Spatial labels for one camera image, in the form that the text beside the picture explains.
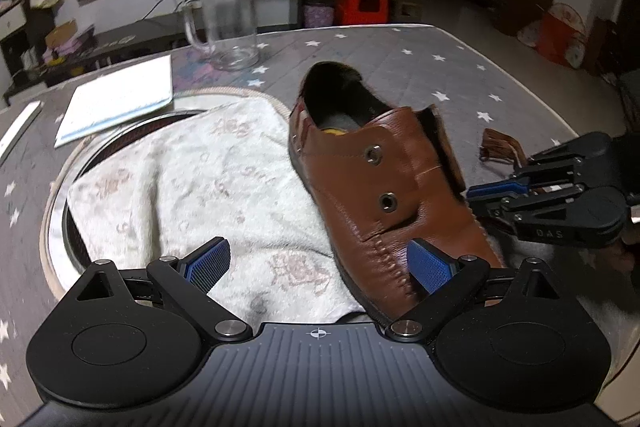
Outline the brown leather shoe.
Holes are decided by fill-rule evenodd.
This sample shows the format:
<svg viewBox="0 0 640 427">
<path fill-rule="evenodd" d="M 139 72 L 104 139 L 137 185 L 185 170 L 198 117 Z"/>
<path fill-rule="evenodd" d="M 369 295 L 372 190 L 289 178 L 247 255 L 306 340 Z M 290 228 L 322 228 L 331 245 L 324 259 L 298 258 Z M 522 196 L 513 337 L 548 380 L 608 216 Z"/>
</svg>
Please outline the brown leather shoe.
<svg viewBox="0 0 640 427">
<path fill-rule="evenodd" d="M 356 69 L 318 62 L 300 84 L 288 134 L 292 166 L 319 209 L 338 271 L 372 319 L 388 325 L 418 304 L 407 261 L 413 239 L 503 267 L 464 201 L 435 105 L 391 106 Z"/>
</svg>

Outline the white towel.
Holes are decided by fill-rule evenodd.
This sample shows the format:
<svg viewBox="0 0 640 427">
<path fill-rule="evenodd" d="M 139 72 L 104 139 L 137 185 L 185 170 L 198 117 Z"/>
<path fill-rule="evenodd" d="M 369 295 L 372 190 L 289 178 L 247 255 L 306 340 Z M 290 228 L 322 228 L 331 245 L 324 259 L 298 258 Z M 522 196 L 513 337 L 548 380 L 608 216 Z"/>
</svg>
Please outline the white towel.
<svg viewBox="0 0 640 427">
<path fill-rule="evenodd" d="M 67 205 L 89 257 L 120 269 L 227 239 L 230 267 L 210 297 L 250 326 L 361 312 L 288 158 L 288 124 L 261 96 L 232 98 L 126 146 L 81 176 Z"/>
</svg>

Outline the grey star pattern table mat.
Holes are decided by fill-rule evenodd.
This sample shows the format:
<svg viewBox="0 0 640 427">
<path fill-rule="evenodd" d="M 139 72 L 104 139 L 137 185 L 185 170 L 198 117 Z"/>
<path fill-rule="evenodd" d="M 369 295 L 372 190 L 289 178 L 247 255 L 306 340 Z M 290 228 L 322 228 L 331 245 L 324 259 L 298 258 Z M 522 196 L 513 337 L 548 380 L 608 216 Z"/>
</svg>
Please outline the grey star pattern table mat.
<svg viewBox="0 0 640 427">
<path fill-rule="evenodd" d="M 405 24 L 275 31 L 258 38 L 260 71 L 216 72 L 186 49 L 171 54 L 177 92 L 235 87 L 292 104 L 300 80 L 318 61 L 346 63 L 383 100 L 439 108 L 466 182 L 495 179 L 496 164 L 477 158 L 483 130 L 515 136 L 529 153 L 574 134 L 623 133 L 614 90 L 585 72 L 552 64 L 491 29 L 445 30 Z M 70 146 L 54 138 L 85 76 L 35 94 L 41 109 L 1 167 L 1 421 L 14 426 L 35 410 L 38 393 L 28 376 L 30 336 L 55 305 L 40 262 L 40 228 L 47 201 Z"/>
</svg>

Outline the white notebook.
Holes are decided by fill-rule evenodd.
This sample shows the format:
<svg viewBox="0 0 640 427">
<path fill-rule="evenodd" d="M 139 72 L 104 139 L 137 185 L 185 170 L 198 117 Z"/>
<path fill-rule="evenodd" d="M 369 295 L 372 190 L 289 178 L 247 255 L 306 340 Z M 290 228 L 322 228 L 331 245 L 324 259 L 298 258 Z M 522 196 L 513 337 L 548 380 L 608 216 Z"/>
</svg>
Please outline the white notebook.
<svg viewBox="0 0 640 427">
<path fill-rule="evenodd" d="M 153 113 L 173 98 L 169 55 L 101 76 L 76 88 L 58 127 L 54 146 Z"/>
</svg>

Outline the white remote control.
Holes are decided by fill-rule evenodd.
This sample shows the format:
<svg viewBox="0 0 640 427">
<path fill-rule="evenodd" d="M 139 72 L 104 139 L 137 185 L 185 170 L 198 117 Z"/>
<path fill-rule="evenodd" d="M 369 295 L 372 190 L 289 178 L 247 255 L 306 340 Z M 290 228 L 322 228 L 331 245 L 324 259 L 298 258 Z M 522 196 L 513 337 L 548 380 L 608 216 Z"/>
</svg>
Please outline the white remote control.
<svg viewBox="0 0 640 427">
<path fill-rule="evenodd" d="M 6 133 L 2 135 L 0 141 L 0 165 L 6 161 L 6 158 L 8 158 L 9 153 L 11 153 L 17 141 L 39 115 L 42 106 L 43 103 L 41 101 L 28 103 L 20 115 L 14 119 L 9 129 L 6 130 Z"/>
</svg>

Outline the black tv console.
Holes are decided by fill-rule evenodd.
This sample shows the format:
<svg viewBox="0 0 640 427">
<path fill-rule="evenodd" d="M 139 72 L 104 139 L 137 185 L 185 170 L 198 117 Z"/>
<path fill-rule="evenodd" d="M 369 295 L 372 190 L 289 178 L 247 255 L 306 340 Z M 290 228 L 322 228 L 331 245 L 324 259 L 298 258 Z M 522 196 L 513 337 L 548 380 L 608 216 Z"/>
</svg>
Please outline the black tv console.
<svg viewBox="0 0 640 427">
<path fill-rule="evenodd" d="M 39 66 L 35 72 L 20 72 L 18 77 L 24 77 L 25 81 L 1 89 L 1 106 L 10 106 L 17 95 L 38 84 L 53 87 L 84 72 L 93 72 L 107 65 L 181 48 L 187 44 L 183 14 L 180 12 L 101 32 L 88 39 L 79 51 L 64 56 L 58 64 Z"/>
</svg>

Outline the clear glass mason jar mug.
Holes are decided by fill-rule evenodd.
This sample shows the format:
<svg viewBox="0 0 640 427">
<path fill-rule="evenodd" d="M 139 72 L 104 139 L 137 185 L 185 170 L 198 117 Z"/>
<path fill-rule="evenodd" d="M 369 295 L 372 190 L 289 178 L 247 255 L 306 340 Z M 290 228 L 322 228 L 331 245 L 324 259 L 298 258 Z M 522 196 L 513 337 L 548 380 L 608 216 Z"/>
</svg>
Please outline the clear glass mason jar mug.
<svg viewBox="0 0 640 427">
<path fill-rule="evenodd" d="M 242 70 L 259 60 L 254 0 L 186 0 L 186 40 L 216 69 Z"/>
</svg>

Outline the purple patterned bin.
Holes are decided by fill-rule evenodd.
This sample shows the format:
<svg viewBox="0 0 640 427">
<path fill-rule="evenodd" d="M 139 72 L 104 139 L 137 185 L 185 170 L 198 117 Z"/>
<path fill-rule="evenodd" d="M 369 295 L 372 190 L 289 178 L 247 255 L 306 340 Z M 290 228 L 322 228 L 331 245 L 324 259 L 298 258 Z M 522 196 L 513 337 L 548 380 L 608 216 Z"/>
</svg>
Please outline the purple patterned bin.
<svg viewBox="0 0 640 427">
<path fill-rule="evenodd" d="M 333 0 L 303 0 L 305 28 L 332 26 L 334 22 Z"/>
</svg>

